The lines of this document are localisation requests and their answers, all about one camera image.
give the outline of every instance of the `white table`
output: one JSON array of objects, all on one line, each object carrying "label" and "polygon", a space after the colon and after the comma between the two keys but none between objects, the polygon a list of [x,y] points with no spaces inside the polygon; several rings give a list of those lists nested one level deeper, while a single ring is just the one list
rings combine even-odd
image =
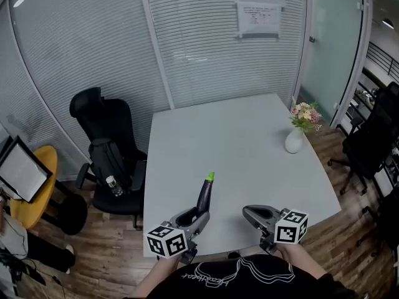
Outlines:
[{"label": "white table", "polygon": [[[195,238],[198,255],[259,244],[243,217],[250,204],[308,212],[314,225],[341,210],[310,143],[290,154],[290,113],[276,94],[236,98],[154,114],[145,181],[144,231],[196,205],[215,172],[211,219]],[[152,256],[144,242],[144,256]]]}]

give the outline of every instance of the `black t-shirt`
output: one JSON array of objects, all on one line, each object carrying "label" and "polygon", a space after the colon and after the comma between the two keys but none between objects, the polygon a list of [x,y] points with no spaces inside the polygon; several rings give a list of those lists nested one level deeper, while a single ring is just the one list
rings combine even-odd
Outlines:
[{"label": "black t-shirt", "polygon": [[185,266],[147,298],[358,298],[331,275],[319,280],[271,255]]}]

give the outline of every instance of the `window blind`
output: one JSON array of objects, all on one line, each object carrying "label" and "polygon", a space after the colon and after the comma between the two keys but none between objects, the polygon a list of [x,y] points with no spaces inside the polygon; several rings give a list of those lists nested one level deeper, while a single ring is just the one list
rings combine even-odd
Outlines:
[{"label": "window blind", "polygon": [[279,39],[239,39],[234,0],[149,2],[177,108],[271,92],[291,102],[306,0],[282,0]]},{"label": "window blind", "polygon": [[147,151],[152,115],[169,104],[142,0],[11,0],[21,53],[64,130],[86,154],[89,140],[69,114],[72,97],[101,87],[129,105],[139,149]]},{"label": "window blind", "polygon": [[61,132],[34,91],[14,45],[6,2],[0,6],[0,123],[36,150],[52,145],[59,158],[59,177],[77,174],[86,162]]}]

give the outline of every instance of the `monitor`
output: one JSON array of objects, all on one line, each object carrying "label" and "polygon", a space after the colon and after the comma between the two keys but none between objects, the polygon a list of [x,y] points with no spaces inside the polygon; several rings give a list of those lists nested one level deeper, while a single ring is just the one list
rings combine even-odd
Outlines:
[{"label": "monitor", "polygon": [[0,156],[0,180],[27,202],[34,200],[51,175],[18,136]]}]

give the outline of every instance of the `graphic print on shirt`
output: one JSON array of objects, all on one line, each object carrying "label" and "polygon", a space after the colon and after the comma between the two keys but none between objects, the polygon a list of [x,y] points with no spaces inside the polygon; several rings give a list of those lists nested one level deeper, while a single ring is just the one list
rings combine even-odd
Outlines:
[{"label": "graphic print on shirt", "polygon": [[262,283],[271,284],[274,282],[290,282],[292,279],[295,278],[295,274],[292,271],[292,265],[288,264],[288,271],[289,273],[283,273],[281,275],[265,275],[264,273],[260,272],[254,265],[253,262],[246,260],[244,258],[240,258],[237,260],[236,264],[236,272],[229,276],[225,276],[223,278],[214,278],[210,274],[201,271],[200,267],[203,263],[201,262],[194,271],[194,275],[185,274],[182,276],[183,278],[189,278],[193,280],[198,280],[199,282],[205,282],[205,285],[208,288],[219,288],[220,286],[227,286],[231,280],[234,280],[237,277],[237,274],[241,268],[241,266],[245,266],[251,271],[252,275],[258,279]]}]

